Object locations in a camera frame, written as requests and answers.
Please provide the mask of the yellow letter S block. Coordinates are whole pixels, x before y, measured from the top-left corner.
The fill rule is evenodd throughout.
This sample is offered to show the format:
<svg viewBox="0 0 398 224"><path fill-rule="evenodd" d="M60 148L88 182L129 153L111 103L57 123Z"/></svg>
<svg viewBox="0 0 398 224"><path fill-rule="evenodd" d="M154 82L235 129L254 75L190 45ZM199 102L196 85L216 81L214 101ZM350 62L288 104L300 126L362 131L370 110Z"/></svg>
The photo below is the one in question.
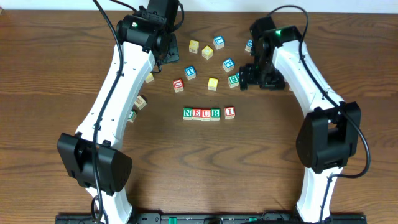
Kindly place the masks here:
<svg viewBox="0 0 398 224"><path fill-rule="evenodd" d="M212 91L216 91L218 87L219 80L217 78L209 78L208 80L208 89Z"/></svg>

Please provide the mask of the red letter I block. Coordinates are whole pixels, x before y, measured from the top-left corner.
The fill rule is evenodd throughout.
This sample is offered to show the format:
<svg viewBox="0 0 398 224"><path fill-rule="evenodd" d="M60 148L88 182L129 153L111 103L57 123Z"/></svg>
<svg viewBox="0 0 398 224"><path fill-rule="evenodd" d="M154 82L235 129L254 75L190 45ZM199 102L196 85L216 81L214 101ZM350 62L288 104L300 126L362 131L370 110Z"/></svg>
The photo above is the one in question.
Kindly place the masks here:
<svg viewBox="0 0 398 224"><path fill-rule="evenodd" d="M234 119L236 116L236 111L233 106L225 107L224 108L224 117L225 119Z"/></svg>

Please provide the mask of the green letter N block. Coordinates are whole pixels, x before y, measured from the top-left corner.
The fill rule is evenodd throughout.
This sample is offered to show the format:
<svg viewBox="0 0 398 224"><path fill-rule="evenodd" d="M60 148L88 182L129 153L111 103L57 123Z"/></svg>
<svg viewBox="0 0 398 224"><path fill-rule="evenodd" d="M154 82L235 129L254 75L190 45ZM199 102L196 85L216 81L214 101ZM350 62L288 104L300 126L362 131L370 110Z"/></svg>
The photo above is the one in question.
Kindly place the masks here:
<svg viewBox="0 0 398 224"><path fill-rule="evenodd" d="M184 108L183 109L183 120L192 120L193 117L193 109L192 108Z"/></svg>

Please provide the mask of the green letter R block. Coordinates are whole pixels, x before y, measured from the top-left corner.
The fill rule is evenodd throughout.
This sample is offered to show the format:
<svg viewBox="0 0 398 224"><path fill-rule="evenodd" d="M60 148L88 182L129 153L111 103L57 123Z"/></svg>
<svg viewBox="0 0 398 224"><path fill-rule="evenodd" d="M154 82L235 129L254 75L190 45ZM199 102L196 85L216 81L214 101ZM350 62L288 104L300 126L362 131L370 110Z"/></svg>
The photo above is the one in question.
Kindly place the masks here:
<svg viewBox="0 0 398 224"><path fill-rule="evenodd" d="M219 121L220 118L221 118L221 110L219 108L212 108L211 109L211 120Z"/></svg>

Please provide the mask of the red letter E block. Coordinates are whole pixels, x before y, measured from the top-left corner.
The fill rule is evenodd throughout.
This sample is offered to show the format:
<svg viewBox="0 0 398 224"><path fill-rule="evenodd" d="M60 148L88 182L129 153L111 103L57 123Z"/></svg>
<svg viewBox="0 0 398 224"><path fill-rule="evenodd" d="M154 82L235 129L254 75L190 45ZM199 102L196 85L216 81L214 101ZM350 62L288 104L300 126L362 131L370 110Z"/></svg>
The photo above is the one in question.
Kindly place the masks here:
<svg viewBox="0 0 398 224"><path fill-rule="evenodd" d="M193 108L192 109L192 120L201 120L201 109L200 108Z"/></svg>

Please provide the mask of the blue letter P block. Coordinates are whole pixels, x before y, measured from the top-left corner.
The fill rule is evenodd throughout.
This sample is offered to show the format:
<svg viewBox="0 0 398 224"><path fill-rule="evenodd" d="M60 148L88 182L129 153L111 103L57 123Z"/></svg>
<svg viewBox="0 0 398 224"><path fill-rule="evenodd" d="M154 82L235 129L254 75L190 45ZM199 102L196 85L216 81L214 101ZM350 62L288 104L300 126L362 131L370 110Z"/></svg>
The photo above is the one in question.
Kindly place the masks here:
<svg viewBox="0 0 398 224"><path fill-rule="evenodd" d="M226 59L225 61L223 61L222 63L222 67L224 69L225 72L230 72L234 69L234 61L231 58Z"/></svg>

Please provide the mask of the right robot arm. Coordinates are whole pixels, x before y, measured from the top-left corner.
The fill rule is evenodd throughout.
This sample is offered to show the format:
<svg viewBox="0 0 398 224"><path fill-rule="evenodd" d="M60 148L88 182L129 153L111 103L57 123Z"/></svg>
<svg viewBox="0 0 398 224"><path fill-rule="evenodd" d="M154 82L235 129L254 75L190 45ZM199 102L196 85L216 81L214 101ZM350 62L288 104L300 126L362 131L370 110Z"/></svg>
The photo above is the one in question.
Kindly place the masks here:
<svg viewBox="0 0 398 224"><path fill-rule="evenodd" d="M295 26L278 28L271 16L256 20L252 35L253 63L239 69L239 85L294 93L304 121L295 147L305 167L303 188L295 209L305 223L329 221L337 176L355 155L361 120L357 103L347 103L322 77Z"/></svg>

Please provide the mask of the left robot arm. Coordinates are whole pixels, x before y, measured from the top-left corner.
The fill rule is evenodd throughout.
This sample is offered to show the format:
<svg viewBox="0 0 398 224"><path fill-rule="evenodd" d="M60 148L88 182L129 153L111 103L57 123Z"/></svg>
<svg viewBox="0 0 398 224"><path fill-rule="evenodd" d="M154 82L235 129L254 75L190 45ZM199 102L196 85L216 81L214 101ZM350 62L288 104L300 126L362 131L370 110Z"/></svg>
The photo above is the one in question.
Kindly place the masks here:
<svg viewBox="0 0 398 224"><path fill-rule="evenodd" d="M150 1L110 27L115 40L108 74L90 112L57 149L68 175L92 196L90 215L59 215L57 223L127 223L126 195L132 159L121 148L134 102L150 73L179 60L175 31L183 14L178 0Z"/></svg>

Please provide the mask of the blue letter T block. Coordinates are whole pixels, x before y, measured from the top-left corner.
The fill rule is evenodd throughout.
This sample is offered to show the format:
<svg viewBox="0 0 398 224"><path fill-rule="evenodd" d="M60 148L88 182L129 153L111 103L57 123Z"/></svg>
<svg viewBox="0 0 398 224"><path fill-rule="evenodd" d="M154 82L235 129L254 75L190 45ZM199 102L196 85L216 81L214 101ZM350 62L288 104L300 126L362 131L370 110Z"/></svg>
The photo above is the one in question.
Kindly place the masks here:
<svg viewBox="0 0 398 224"><path fill-rule="evenodd" d="M196 72L194 66L189 66L189 67L185 68L184 72L185 72L185 76L186 76L187 80L194 79L197 75L197 72Z"/></svg>

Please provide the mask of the red letter U block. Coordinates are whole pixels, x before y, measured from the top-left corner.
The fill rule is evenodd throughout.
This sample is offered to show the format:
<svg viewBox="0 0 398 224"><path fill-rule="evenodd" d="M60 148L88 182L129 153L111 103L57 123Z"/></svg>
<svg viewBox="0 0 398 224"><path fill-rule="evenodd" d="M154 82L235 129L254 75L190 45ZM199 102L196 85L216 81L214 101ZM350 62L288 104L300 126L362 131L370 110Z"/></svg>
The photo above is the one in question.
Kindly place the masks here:
<svg viewBox="0 0 398 224"><path fill-rule="evenodd" d="M181 78L174 80L172 82L172 85L173 85L174 91L176 93L184 91L184 84L183 84L183 80Z"/></svg>

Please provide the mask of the yellow letter O block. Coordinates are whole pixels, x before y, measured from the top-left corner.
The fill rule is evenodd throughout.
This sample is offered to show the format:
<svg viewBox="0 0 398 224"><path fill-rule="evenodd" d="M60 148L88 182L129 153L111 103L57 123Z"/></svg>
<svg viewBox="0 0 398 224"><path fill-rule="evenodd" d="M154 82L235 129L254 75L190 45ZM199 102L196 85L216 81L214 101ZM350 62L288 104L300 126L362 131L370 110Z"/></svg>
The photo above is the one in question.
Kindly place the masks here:
<svg viewBox="0 0 398 224"><path fill-rule="evenodd" d="M146 82L146 83L150 83L150 82L153 81L153 80L154 80L154 75L153 75L153 73L149 73L148 76L147 76L146 79L145 79L145 82Z"/></svg>

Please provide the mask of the yellow block with animal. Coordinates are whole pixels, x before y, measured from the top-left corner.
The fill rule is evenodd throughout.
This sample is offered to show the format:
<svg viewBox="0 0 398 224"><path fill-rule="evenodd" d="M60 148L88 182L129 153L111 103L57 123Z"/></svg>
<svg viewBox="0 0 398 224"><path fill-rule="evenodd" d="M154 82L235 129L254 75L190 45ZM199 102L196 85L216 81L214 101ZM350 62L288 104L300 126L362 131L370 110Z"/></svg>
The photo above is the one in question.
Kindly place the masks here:
<svg viewBox="0 0 398 224"><path fill-rule="evenodd" d="M213 53L214 50L209 45L205 46L201 51L201 55L207 60L213 56Z"/></svg>

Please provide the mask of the blue letter L block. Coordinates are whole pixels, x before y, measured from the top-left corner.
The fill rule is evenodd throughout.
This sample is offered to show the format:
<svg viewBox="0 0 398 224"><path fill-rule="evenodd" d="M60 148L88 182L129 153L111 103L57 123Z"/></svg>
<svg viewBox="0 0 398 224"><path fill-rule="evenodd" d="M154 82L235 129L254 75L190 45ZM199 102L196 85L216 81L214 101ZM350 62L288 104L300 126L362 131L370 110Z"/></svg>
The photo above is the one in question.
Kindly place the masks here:
<svg viewBox="0 0 398 224"><path fill-rule="evenodd" d="M223 48L225 45L225 40L224 40L223 36L219 35L219 36L215 37L213 39L213 45L215 46L215 49L217 49L217 50Z"/></svg>

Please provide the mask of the pineapple B wooden block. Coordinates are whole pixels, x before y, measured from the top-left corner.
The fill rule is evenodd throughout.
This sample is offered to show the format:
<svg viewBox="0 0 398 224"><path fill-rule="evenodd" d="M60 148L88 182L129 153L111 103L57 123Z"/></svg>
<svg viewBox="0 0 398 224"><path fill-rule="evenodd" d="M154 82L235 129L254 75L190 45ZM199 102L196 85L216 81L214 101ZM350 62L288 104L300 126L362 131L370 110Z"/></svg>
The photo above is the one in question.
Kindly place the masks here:
<svg viewBox="0 0 398 224"><path fill-rule="evenodd" d="M138 95L137 98L136 98L136 100L135 100L135 102L134 102L134 105L135 105L139 110L141 110L141 109L143 109L143 107L145 107L145 106L147 105L147 102L146 102L146 100L145 100L142 96Z"/></svg>

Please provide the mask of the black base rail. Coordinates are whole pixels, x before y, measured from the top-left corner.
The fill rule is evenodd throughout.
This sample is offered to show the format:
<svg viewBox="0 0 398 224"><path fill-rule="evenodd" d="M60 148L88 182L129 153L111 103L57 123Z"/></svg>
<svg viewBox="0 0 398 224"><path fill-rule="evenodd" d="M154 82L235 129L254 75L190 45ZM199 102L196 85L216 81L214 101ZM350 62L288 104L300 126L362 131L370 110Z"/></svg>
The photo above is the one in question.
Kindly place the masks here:
<svg viewBox="0 0 398 224"><path fill-rule="evenodd" d="M57 215L56 224L94 223L91 216ZM267 212L263 215L161 215L141 213L127 221L128 224L238 224L238 223L304 223L298 216L288 213ZM365 215L331 215L322 223L366 224Z"/></svg>

